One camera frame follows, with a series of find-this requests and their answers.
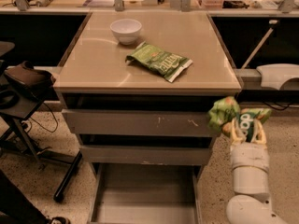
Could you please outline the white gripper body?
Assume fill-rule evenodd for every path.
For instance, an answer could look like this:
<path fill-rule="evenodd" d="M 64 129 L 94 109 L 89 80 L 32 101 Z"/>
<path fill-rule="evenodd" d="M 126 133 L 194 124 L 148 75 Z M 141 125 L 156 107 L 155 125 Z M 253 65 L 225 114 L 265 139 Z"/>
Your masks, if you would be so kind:
<path fill-rule="evenodd" d="M 231 148 L 231 167 L 256 168 L 269 172 L 269 154 L 267 147 L 254 143 L 242 143 Z"/>

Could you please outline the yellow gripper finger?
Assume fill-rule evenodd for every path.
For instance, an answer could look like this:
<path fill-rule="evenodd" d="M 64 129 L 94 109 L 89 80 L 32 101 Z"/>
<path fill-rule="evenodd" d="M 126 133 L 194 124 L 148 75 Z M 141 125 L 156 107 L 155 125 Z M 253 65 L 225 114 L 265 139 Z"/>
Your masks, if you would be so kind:
<path fill-rule="evenodd" d="M 233 118 L 231 122 L 230 140 L 232 146 L 242 144 L 246 141 L 246 136 L 239 128 L 236 118 Z"/>
<path fill-rule="evenodd" d="M 265 135 L 262 123 L 258 119 L 255 119 L 253 121 L 253 124 L 254 124 L 253 136 L 252 136 L 251 142 L 254 144 L 265 146 L 267 143 L 267 140 L 266 140 L 266 135 Z"/>

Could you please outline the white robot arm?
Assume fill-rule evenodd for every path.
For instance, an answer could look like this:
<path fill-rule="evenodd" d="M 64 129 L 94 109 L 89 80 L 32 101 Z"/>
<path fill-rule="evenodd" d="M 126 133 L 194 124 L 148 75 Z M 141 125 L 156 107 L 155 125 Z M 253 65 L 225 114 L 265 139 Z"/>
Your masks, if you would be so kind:
<path fill-rule="evenodd" d="M 273 211 L 269 189 L 269 161 L 263 125 L 253 120 L 253 136 L 241 131 L 237 119 L 231 122 L 230 160 L 232 197 L 226 206 L 230 224 L 288 224 Z"/>

